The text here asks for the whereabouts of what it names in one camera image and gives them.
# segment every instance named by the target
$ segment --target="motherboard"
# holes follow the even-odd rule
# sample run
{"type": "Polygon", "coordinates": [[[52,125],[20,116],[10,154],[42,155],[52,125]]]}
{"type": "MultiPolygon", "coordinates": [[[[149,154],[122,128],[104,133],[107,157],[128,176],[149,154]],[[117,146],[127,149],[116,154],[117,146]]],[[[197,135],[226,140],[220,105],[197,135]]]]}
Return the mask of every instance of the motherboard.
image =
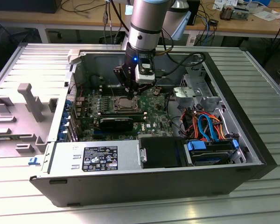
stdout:
{"type": "Polygon", "coordinates": [[[84,90],[76,101],[79,141],[135,140],[147,136],[173,136],[165,98],[154,87],[132,100],[117,88],[84,90]]]}

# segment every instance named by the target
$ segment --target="circuit board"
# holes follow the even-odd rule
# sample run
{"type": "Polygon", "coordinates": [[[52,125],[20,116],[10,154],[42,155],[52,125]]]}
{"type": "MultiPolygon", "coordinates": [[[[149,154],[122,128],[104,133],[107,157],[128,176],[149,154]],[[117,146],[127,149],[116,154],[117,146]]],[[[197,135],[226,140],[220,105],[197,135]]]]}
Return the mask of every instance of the circuit board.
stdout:
{"type": "Polygon", "coordinates": [[[132,101],[126,96],[104,95],[100,90],[90,90],[76,102],[77,123],[80,125],[79,141],[135,140],[140,136],[173,136],[172,125],[165,108],[166,93],[151,88],[132,101]],[[104,118],[132,118],[133,129],[128,132],[108,133],[100,129],[104,118]]]}

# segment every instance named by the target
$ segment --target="aluminum extrusion table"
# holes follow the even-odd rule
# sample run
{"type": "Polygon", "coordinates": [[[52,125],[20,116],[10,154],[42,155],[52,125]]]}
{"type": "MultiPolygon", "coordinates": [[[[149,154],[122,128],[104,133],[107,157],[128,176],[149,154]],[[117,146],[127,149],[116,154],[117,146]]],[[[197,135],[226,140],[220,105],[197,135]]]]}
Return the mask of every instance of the aluminum extrusion table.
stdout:
{"type": "MultiPolygon", "coordinates": [[[[111,48],[119,50],[120,46],[111,48]]],[[[35,92],[42,100],[58,97],[70,69],[70,49],[99,50],[100,45],[18,47],[0,73],[0,95],[15,91],[18,81],[30,79],[39,83],[35,92]]],[[[209,52],[278,163],[275,170],[225,196],[58,208],[28,181],[40,167],[28,166],[28,157],[0,158],[0,223],[280,223],[280,88],[248,52],[189,49],[209,52]]]]}

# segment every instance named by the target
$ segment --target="warning label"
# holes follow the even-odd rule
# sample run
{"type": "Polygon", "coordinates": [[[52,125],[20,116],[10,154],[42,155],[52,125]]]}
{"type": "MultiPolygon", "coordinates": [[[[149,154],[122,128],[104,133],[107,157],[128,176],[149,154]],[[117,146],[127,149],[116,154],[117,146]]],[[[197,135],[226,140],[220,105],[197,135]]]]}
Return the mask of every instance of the warning label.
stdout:
{"type": "Polygon", "coordinates": [[[117,146],[86,147],[84,148],[82,170],[103,171],[117,170],[117,146]]]}

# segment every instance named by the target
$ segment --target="blue cable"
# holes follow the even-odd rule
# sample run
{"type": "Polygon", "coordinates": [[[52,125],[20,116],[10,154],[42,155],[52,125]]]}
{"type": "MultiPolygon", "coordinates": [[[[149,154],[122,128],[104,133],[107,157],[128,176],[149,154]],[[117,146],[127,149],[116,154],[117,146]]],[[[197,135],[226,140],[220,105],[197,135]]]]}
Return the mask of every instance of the blue cable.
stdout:
{"type": "Polygon", "coordinates": [[[204,19],[205,24],[206,24],[206,28],[207,28],[206,37],[205,37],[204,42],[203,42],[203,46],[204,46],[206,44],[207,38],[209,37],[210,26],[209,26],[209,23],[207,22],[205,17],[203,17],[201,15],[197,15],[197,16],[204,19]]]}
{"type": "Polygon", "coordinates": [[[210,119],[210,117],[209,117],[208,115],[206,115],[206,114],[202,114],[202,115],[200,115],[199,118],[198,118],[198,128],[199,128],[200,133],[207,139],[207,141],[210,141],[209,136],[207,136],[207,134],[204,133],[204,131],[203,131],[203,129],[202,129],[201,122],[202,122],[202,118],[203,118],[203,117],[205,117],[205,118],[207,119],[208,123],[209,123],[211,138],[212,138],[213,140],[215,140],[215,141],[219,141],[219,139],[218,139],[216,133],[214,132],[214,128],[213,128],[213,124],[212,124],[212,122],[211,122],[211,119],[210,119]]]}

